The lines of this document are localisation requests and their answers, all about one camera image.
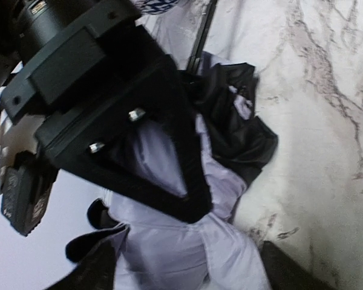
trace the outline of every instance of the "crumpled fabric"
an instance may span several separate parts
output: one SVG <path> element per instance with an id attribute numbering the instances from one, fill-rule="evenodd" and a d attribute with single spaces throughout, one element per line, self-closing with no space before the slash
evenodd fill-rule
<path id="1" fill-rule="evenodd" d="M 68 257 L 80 263 L 69 275 L 46 290 L 113 289 L 116 262 L 128 231 L 129 226 L 120 224 L 70 242 Z"/>
<path id="2" fill-rule="evenodd" d="M 250 185 L 272 158 L 278 136 L 255 116 L 255 67 L 219 61 L 204 53 L 200 71 L 204 77 L 184 74 L 185 88 L 204 117 L 215 160 Z"/>
<path id="3" fill-rule="evenodd" d="M 112 194 L 110 216 L 130 226 L 117 261 L 115 289 L 200 289 L 207 275 L 217 289 L 241 290 L 245 285 L 253 290 L 270 289 L 256 245 L 226 222 L 246 184 L 212 158 L 201 115 L 196 128 L 201 137 L 203 171 L 212 193 L 212 212 L 189 225 Z M 131 158 L 124 166 L 177 196 L 185 194 L 173 143 L 159 124 L 143 124 L 126 142 L 130 146 L 124 148 L 131 151 L 124 154 Z"/>
<path id="4" fill-rule="evenodd" d="M 269 162 L 278 139 L 254 116 L 253 67 L 215 66 L 206 56 L 210 63 L 203 61 L 203 77 L 182 77 L 197 112 L 195 129 L 212 211 L 195 224 L 186 224 L 127 197 L 106 194 L 110 217 L 129 225 L 119 247 L 114 289 L 194 290 L 207 278 L 217 290 L 270 289 L 256 245 L 227 221 L 247 185 Z M 154 121 L 120 140 L 109 158 L 174 195 L 186 194 L 174 145 Z M 79 238 L 76 247 L 68 246 L 68 258 L 78 262 L 95 240 L 102 244 L 102 231 Z"/>

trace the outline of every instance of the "gray marble veining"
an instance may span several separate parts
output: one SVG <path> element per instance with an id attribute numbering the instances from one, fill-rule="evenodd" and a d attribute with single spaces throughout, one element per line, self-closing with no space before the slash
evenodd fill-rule
<path id="1" fill-rule="evenodd" d="M 180 67 L 206 3 L 145 19 Z M 258 114 L 280 136 L 234 224 L 363 290 L 363 0 L 220 0 L 206 50 L 256 66 Z"/>

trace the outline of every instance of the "lavender fabric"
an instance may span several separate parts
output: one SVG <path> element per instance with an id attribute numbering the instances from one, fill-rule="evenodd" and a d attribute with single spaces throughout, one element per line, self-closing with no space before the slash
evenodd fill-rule
<path id="1" fill-rule="evenodd" d="M 217 289 L 270 289 L 256 245 L 227 222 L 246 184 L 211 157 L 200 115 L 196 128 L 213 210 L 189 225 L 124 196 L 108 195 L 111 217 L 130 225 L 117 261 L 115 289 L 194 290 L 206 276 Z M 143 124 L 127 142 L 131 152 L 125 153 L 132 156 L 124 164 L 127 168 L 177 196 L 185 195 L 173 143 L 159 124 Z"/>

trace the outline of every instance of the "black pole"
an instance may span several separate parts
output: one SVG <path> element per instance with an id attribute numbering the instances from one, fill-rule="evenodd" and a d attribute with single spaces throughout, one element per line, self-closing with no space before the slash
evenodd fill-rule
<path id="1" fill-rule="evenodd" d="M 206 44 L 212 19 L 214 18 L 215 10 L 217 9 L 217 4 L 218 0 L 210 0 L 206 7 L 206 11 L 203 15 L 203 19 L 201 20 L 198 35 L 187 64 L 186 70 L 190 74 L 196 74 L 198 72 L 201 54 L 203 53 L 204 45 Z"/>

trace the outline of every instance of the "black cloth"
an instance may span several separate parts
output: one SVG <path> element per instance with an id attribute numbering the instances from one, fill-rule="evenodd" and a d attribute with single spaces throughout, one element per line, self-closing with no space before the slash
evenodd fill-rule
<path id="1" fill-rule="evenodd" d="M 212 155 L 250 185 L 270 161 L 278 145 L 278 136 L 255 116 L 255 90 L 258 79 L 254 66 L 217 64 L 203 77 L 182 73 L 189 100 L 202 114 L 211 139 Z M 235 108 L 237 95 L 251 104 L 250 119 Z"/>

